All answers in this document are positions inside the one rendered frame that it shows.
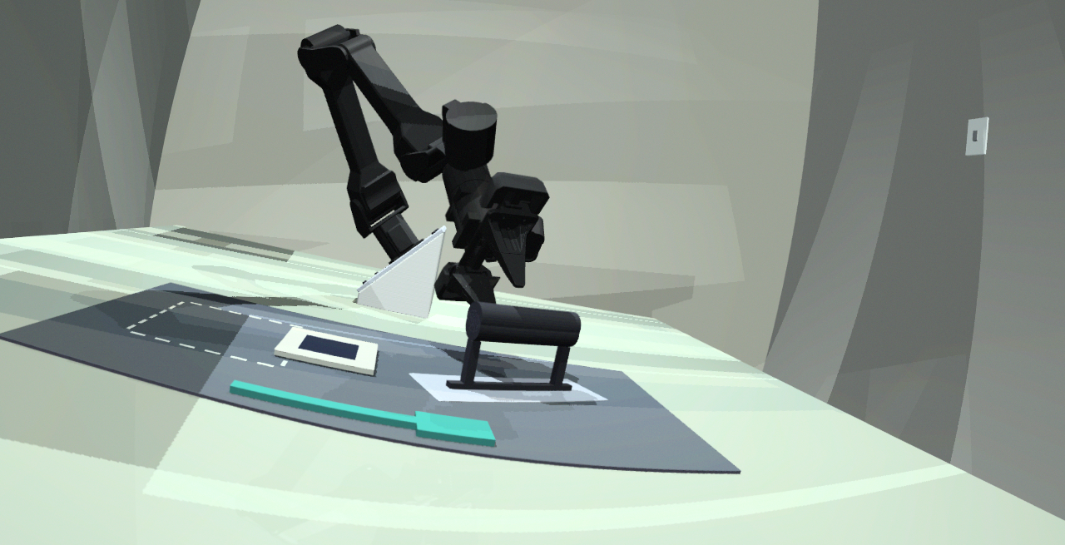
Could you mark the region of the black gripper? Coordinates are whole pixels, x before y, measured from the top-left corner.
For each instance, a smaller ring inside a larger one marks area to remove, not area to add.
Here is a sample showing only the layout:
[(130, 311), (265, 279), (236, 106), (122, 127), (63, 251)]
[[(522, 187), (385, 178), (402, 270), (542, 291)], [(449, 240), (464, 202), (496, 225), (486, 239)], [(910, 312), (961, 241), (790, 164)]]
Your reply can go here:
[(459, 263), (447, 263), (435, 290), (440, 301), (495, 303), (501, 277), (484, 267), (495, 255), (511, 285), (525, 285), (526, 240), (547, 204), (544, 182), (535, 177), (496, 172), (489, 182), (466, 181), (450, 192), (446, 221), (455, 222), (453, 248), (465, 249)]

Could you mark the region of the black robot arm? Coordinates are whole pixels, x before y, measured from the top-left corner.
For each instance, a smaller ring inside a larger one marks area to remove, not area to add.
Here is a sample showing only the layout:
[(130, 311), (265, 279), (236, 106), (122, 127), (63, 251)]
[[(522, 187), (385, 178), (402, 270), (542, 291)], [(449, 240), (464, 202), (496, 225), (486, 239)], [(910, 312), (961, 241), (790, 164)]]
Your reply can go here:
[(417, 240), (402, 217), (409, 204), (396, 175), (378, 162), (354, 82), (392, 133), (394, 154), (410, 180), (429, 182), (442, 174), (448, 199), (463, 182), (491, 180), (494, 108), (453, 99), (442, 105), (443, 120), (423, 111), (360, 29), (334, 24), (304, 38), (297, 53), (308, 78), (323, 89), (349, 163), (347, 192), (356, 229), (363, 240), (375, 235), (391, 258), (389, 264), (424, 238)]

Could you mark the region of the white square tile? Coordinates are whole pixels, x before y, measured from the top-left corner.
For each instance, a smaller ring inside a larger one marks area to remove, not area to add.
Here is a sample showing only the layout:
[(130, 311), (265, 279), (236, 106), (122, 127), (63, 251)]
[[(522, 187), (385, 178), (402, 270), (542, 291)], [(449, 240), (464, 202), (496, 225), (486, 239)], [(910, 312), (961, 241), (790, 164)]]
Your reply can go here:
[(274, 354), (374, 375), (377, 348), (376, 343), (339, 337), (293, 326), (280, 344), (276, 345)]

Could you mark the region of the teal flat trowel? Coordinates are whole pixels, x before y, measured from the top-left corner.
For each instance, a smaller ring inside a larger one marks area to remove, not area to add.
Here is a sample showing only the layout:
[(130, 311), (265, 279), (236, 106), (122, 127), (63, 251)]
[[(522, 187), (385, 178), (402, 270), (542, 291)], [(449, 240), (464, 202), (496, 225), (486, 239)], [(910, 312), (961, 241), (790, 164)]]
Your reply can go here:
[(334, 414), (334, 416), (346, 419), (387, 424), (387, 426), (416, 430), (416, 437), (435, 437), (489, 447), (494, 447), (496, 440), (488, 422), (461, 419), (460, 417), (419, 411), (415, 411), (415, 416), (410, 416), (388, 411), (375, 411), (375, 409), (361, 408), (361, 406), (356, 404), (337, 404), (330, 400), (240, 382), (237, 379), (230, 384), (230, 394), (269, 401), (271, 404), (295, 406), (298, 409), (307, 409), (307, 411)]

